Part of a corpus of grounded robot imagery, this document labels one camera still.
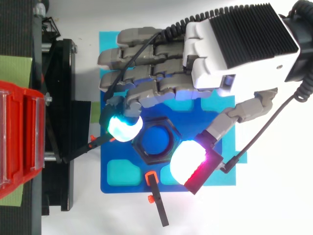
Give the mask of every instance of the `metal bolt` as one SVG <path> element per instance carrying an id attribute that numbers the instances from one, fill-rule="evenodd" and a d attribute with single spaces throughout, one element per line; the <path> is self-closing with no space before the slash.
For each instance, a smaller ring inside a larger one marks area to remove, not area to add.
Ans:
<path id="1" fill-rule="evenodd" d="M 43 3 L 37 3 L 34 7 L 34 16 L 44 18 L 45 17 L 45 5 Z"/>
<path id="2" fill-rule="evenodd" d="M 49 106 L 51 102 L 52 102 L 52 97 L 50 96 L 50 93 L 47 92 L 47 94 L 45 94 L 45 104 L 46 104 L 46 106 Z"/>
<path id="3" fill-rule="evenodd" d="M 73 45 L 73 46 L 72 46 L 72 52 L 73 52 L 74 54 L 77 54 L 77 52 L 78 52 L 78 47 L 77 47 L 77 45 Z"/>

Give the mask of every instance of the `blue tray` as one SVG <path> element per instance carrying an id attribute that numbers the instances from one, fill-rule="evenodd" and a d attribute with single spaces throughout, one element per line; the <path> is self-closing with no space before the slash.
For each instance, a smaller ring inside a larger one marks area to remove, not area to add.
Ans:
<path id="1" fill-rule="evenodd" d="M 100 52 L 117 47 L 116 37 L 119 32 L 100 32 Z M 101 70 L 102 77 L 107 71 Z M 101 108 L 103 108 L 103 92 L 101 92 Z M 214 92 L 209 98 L 187 101 L 169 100 L 149 109 L 143 109 L 141 116 L 168 117 L 181 133 L 183 140 L 193 139 L 202 132 L 210 122 L 227 107 L 234 107 L 235 99 L 219 97 Z M 162 128 L 151 128 L 145 133 L 143 146 L 149 153 L 161 152 L 168 143 L 168 135 Z M 224 161 L 228 161 L 237 152 L 235 151 L 235 127 L 232 128 L 217 144 L 215 150 Z M 240 160 L 246 163 L 246 155 Z M 146 185 L 144 174 L 154 170 L 160 180 L 160 191 L 186 191 L 179 185 L 170 173 L 169 164 L 146 165 L 133 149 L 131 141 L 113 141 L 101 146 L 101 190 L 104 193 L 150 192 Z M 236 168 L 228 174 L 215 171 L 205 182 L 205 186 L 233 186 L 236 185 Z"/>

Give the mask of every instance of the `white table surface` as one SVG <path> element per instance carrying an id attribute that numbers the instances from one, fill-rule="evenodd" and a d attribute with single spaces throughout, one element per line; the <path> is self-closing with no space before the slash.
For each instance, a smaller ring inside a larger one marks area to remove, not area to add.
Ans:
<path id="1" fill-rule="evenodd" d="M 76 99 L 99 101 L 99 31 L 130 27 L 165 28 L 185 17 L 235 4 L 230 0 L 50 0 L 62 38 L 78 45 Z M 271 1 L 287 14 L 295 1 Z M 279 87 L 272 112 L 238 124 L 242 149 L 299 84 Z M 50 207 L 42 219 L 44 235 L 312 235 L 313 234 L 313 98 L 293 101 L 237 166 L 237 185 L 162 193 L 170 226 L 161 226 L 148 193 L 104 194 L 100 190 L 100 150 L 75 160 L 74 206 L 69 212 Z M 100 134 L 98 124 L 90 133 Z"/>

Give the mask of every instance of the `robotic hand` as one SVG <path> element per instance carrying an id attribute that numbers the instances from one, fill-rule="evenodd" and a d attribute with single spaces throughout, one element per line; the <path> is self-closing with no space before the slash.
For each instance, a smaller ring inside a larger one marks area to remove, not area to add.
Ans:
<path id="1" fill-rule="evenodd" d="M 173 98 L 205 98 L 214 90 L 220 96 L 254 94 L 235 108 L 225 109 L 197 135 L 196 144 L 205 156 L 198 164 L 191 163 L 193 168 L 184 171 L 185 175 L 175 170 L 175 163 L 182 161 L 178 152 L 194 151 L 195 143 L 183 142 L 173 154 L 174 178 L 196 193 L 214 170 L 228 173 L 292 99 L 305 102 L 313 93 L 313 71 L 308 66 L 313 58 L 309 46 L 312 9 L 313 4 L 303 0 L 287 17 L 275 13 L 270 4 L 225 7 L 186 18 L 165 30 L 145 27 L 121 31 L 119 48 L 103 51 L 98 58 L 99 66 L 113 70 L 100 82 L 106 102 L 100 124 L 117 140 L 130 141 L 142 127 L 142 107 Z M 239 155 L 224 164 L 213 146 L 235 123 L 266 115 L 280 83 L 299 80 L 303 83 L 296 93 Z M 125 90 L 125 98 L 113 97 L 114 92 Z M 107 113 L 114 113 L 109 121 Z"/>

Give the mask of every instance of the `coiled black cable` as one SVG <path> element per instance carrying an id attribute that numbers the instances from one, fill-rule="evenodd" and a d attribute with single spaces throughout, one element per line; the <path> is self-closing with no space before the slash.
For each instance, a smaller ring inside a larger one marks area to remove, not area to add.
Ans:
<path id="1" fill-rule="evenodd" d="M 209 19 L 214 15 L 214 11 L 211 11 L 210 13 L 208 11 L 196 14 L 195 16 L 191 16 L 189 18 L 185 18 L 184 20 L 181 20 L 180 23 L 176 22 L 176 24 L 172 24 L 170 27 L 167 27 L 166 29 L 161 31 L 161 37 L 166 42 L 171 42 L 175 38 L 183 35 L 186 32 L 186 27 L 189 22 L 201 22 L 206 19 Z"/>
<path id="2" fill-rule="evenodd" d="M 293 6 L 290 12 L 290 18 L 293 18 L 297 14 L 305 19 L 309 24 L 313 26 L 313 3 L 306 0 L 299 0 Z M 313 67 L 303 77 L 302 84 L 294 93 L 294 98 L 304 103 L 313 94 Z"/>

